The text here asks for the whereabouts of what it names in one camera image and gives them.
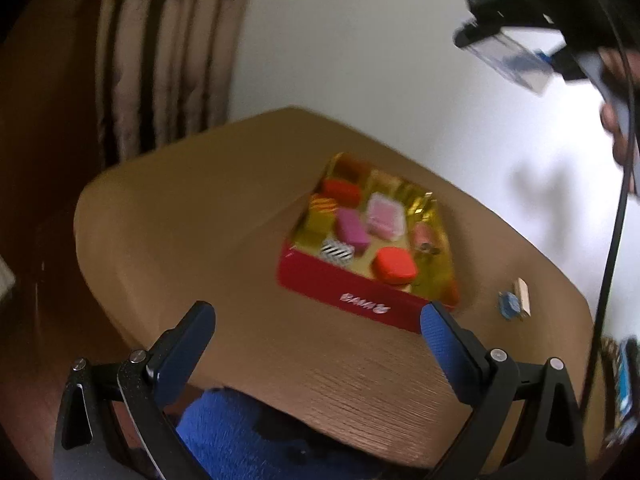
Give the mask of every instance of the person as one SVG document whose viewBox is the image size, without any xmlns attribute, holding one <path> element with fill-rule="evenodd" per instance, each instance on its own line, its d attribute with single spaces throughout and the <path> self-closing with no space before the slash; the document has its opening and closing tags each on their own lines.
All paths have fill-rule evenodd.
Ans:
<svg viewBox="0 0 640 480">
<path fill-rule="evenodd" d="M 602 48 L 600 50 L 600 57 L 607 69 L 617 78 L 624 81 L 625 70 L 622 65 L 622 58 L 620 53 L 616 49 Z M 626 57 L 631 67 L 631 72 L 634 78 L 634 82 L 637 86 L 640 86 L 640 52 L 635 50 L 629 50 L 626 53 Z M 600 109 L 600 122 L 605 131 L 609 132 L 613 137 L 613 158 L 621 166 L 625 162 L 626 155 L 626 139 L 623 137 L 620 131 L 620 124 L 616 117 L 616 112 L 612 105 L 604 103 Z M 635 183 L 633 179 L 631 181 L 631 192 L 635 191 Z"/>
</svg>

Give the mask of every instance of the red box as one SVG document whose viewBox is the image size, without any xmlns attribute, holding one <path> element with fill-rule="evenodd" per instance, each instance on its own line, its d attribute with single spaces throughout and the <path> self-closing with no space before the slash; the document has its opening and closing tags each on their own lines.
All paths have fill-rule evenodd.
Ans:
<svg viewBox="0 0 640 480">
<path fill-rule="evenodd" d="M 323 177 L 334 177 L 332 169 L 335 167 L 335 161 L 341 157 L 348 157 L 349 160 L 353 160 L 350 156 L 339 153 L 331 161 Z M 412 186 L 415 189 L 422 190 L 420 186 L 401 179 L 398 180 L 401 186 Z M 363 192 L 366 196 L 371 191 L 370 182 L 367 183 L 365 178 L 361 178 L 359 184 L 363 187 Z M 321 190 L 320 183 L 316 186 L 314 192 L 319 190 Z M 305 250 L 296 246 L 294 241 L 296 232 L 302 229 L 305 215 L 306 212 L 300 217 L 292 234 L 285 240 L 280 255 L 278 282 L 285 288 L 353 314 L 415 333 L 420 333 L 420 311 L 425 304 L 429 303 L 430 299 L 439 300 L 449 308 L 453 308 L 457 304 L 459 298 L 452 272 L 449 243 L 437 210 L 432 213 L 434 215 L 433 226 L 439 231 L 442 261 L 446 261 L 449 266 L 444 266 L 443 268 L 450 271 L 450 280 L 447 280 L 444 287 L 440 289 L 441 293 L 437 298 L 425 298 L 424 295 L 418 296 L 405 292 L 399 287 L 387 285 L 379 280 L 323 261 L 311 254 L 308 248 Z"/>
</svg>

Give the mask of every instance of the blue fabric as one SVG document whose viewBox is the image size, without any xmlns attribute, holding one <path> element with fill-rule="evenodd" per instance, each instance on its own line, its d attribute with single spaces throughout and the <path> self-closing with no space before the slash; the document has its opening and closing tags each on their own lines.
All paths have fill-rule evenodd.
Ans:
<svg viewBox="0 0 640 480">
<path fill-rule="evenodd" d="M 185 410 L 181 439 L 215 480 L 366 480 L 379 459 L 319 434 L 235 390 L 209 390 Z"/>
</svg>

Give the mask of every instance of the red eraser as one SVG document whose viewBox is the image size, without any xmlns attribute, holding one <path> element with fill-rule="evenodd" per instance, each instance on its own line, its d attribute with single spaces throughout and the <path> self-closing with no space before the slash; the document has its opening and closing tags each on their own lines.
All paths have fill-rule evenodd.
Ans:
<svg viewBox="0 0 640 480">
<path fill-rule="evenodd" d="M 322 181 L 322 195 L 333 198 L 343 207 L 357 208 L 362 200 L 359 186 L 336 178 L 326 178 Z"/>
<path fill-rule="evenodd" d="M 379 249 L 372 266 L 378 279 L 389 285 L 405 285 L 418 275 L 418 268 L 411 254 L 399 247 Z"/>
</svg>

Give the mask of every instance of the white wall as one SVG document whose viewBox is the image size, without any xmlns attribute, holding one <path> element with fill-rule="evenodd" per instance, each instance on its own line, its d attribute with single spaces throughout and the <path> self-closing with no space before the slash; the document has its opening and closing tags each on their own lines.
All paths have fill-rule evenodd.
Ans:
<svg viewBox="0 0 640 480">
<path fill-rule="evenodd" d="M 452 44 L 468 17 L 464 0 L 251 0 L 231 117 L 296 104 L 379 139 L 497 212 L 593 310 L 621 178 L 600 97 L 556 80 L 539 98 L 504 81 Z M 627 222 L 608 321 L 617 336 L 640 335 L 638 204 Z"/>
</svg>

